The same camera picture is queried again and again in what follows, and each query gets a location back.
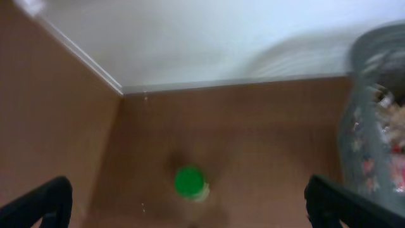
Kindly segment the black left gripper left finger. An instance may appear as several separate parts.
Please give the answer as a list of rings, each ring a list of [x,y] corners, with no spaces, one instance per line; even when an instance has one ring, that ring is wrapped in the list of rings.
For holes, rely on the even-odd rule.
[[[51,179],[1,207],[1,227],[68,228],[73,188],[65,176]]]

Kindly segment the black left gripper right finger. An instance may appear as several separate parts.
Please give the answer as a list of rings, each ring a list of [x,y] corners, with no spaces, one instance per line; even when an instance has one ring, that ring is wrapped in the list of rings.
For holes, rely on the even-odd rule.
[[[304,198],[313,228],[404,228],[404,217],[319,175],[309,178]]]

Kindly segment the white brown wrapper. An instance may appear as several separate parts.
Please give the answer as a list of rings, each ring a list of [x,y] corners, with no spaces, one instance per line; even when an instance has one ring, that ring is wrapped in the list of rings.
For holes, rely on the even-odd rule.
[[[377,84],[375,89],[375,112],[386,141],[393,153],[404,153],[404,105],[386,87]]]

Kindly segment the green lid jar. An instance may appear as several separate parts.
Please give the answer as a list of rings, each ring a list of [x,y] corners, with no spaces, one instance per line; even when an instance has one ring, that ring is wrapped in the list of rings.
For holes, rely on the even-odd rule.
[[[175,190],[183,198],[202,202],[210,192],[209,184],[202,170],[196,166],[185,166],[177,170]]]

